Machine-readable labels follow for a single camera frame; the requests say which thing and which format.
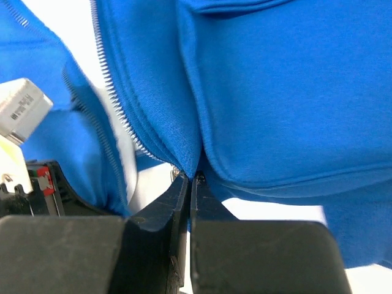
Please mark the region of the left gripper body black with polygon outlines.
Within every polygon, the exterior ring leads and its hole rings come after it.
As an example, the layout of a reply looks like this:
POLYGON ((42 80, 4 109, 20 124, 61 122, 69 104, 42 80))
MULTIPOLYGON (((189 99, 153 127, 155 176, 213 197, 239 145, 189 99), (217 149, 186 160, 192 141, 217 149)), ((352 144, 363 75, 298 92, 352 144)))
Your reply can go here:
POLYGON ((19 173, 1 172, 1 216, 112 216, 84 201, 57 161, 29 161, 19 173))

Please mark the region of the blue zip jacket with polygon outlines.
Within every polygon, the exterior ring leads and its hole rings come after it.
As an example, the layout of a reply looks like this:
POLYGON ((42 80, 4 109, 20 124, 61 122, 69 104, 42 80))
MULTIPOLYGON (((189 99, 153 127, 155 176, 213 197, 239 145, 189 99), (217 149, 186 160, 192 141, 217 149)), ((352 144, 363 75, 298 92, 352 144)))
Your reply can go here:
POLYGON ((323 208, 391 266, 390 1, 94 1, 117 121, 219 200, 323 208))

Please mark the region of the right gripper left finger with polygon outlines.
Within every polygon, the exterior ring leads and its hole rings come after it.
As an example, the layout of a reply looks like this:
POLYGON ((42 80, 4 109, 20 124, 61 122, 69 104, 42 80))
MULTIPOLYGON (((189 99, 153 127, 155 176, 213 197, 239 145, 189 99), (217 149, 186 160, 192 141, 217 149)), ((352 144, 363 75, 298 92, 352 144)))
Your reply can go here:
POLYGON ((110 293, 178 293, 184 285, 189 179, 170 187, 124 227, 110 293))

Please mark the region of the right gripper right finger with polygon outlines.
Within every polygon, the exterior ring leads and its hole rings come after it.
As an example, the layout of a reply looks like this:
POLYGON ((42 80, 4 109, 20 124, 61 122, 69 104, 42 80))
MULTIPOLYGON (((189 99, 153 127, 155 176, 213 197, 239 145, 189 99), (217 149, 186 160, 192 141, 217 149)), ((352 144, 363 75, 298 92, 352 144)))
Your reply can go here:
POLYGON ((203 172, 192 182, 190 200, 190 279, 194 293, 220 293, 215 273, 230 253, 227 228, 238 219, 213 195, 203 172))

